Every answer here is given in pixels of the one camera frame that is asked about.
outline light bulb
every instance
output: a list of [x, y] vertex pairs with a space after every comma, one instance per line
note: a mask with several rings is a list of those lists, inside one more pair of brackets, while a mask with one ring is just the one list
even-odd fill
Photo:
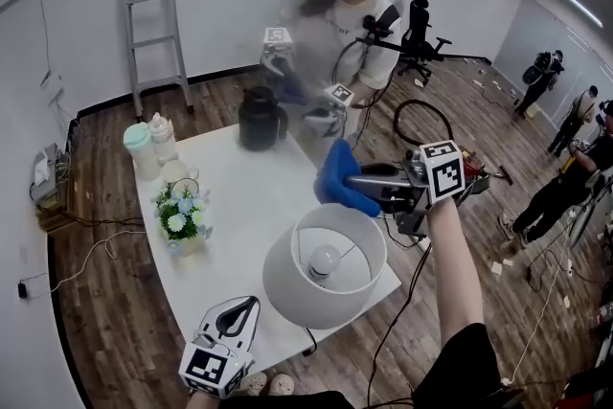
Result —
[[308, 260], [308, 274], [315, 281], [325, 280], [341, 261], [340, 253], [331, 245], [320, 245]]

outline black pitcher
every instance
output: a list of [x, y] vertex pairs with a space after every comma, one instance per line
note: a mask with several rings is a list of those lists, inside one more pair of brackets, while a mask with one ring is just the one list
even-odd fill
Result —
[[266, 150], [287, 134], [287, 114], [268, 87], [245, 90], [238, 108], [240, 142], [250, 150]]

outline metal ladder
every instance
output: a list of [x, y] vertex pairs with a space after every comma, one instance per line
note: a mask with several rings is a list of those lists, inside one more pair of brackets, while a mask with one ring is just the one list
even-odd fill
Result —
[[[151, 39], [144, 39], [142, 41], [134, 42], [134, 24], [132, 17], [132, 7], [136, 4], [143, 2], [150, 2], [153, 0], [124, 0], [125, 3], [125, 35], [127, 38], [127, 51], [128, 51], [128, 68], [130, 74], [130, 82], [132, 85], [132, 95], [134, 99], [134, 109], [136, 111], [136, 118], [139, 121], [143, 119], [143, 103], [141, 101], [141, 93], [147, 89], [153, 87], [160, 87], [163, 85], [177, 84], [181, 86], [183, 90], [183, 96], [185, 97], [185, 104], [188, 109], [188, 113], [193, 113], [193, 100], [192, 92], [188, 84], [188, 78], [185, 72], [185, 63], [183, 61], [183, 51], [181, 50], [181, 40], [179, 37], [179, 25], [176, 17], [176, 2], [175, 0], [168, 0], [167, 12], [170, 16], [170, 34], [154, 37]], [[174, 52], [176, 55], [176, 64], [179, 69], [179, 74], [175, 76], [165, 77], [162, 79], [147, 80], [143, 82], [138, 81], [138, 71], [136, 66], [136, 50], [145, 46], [150, 46], [159, 43], [172, 43], [174, 46]]]

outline power adapter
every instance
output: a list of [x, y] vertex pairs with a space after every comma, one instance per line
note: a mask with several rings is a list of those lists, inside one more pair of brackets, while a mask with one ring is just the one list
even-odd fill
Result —
[[17, 284], [17, 295], [19, 295], [19, 298], [24, 300], [28, 298], [28, 288], [26, 288], [25, 283], [19, 282]]

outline office chair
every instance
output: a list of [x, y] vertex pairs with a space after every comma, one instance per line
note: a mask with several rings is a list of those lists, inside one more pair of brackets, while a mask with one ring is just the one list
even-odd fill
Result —
[[425, 32], [427, 28], [431, 28], [428, 21], [430, 14], [426, 10], [428, 8], [427, 0], [412, 0], [409, 8], [409, 29], [402, 37], [403, 53], [400, 55], [399, 62], [405, 62], [404, 68], [398, 71], [401, 76], [404, 72], [414, 68], [423, 77], [423, 85], [425, 86], [430, 80], [432, 71], [426, 68], [426, 61], [436, 60], [443, 61], [443, 56], [439, 50], [444, 44], [452, 44], [451, 41], [437, 37], [439, 44], [433, 48], [430, 43], [425, 40]]

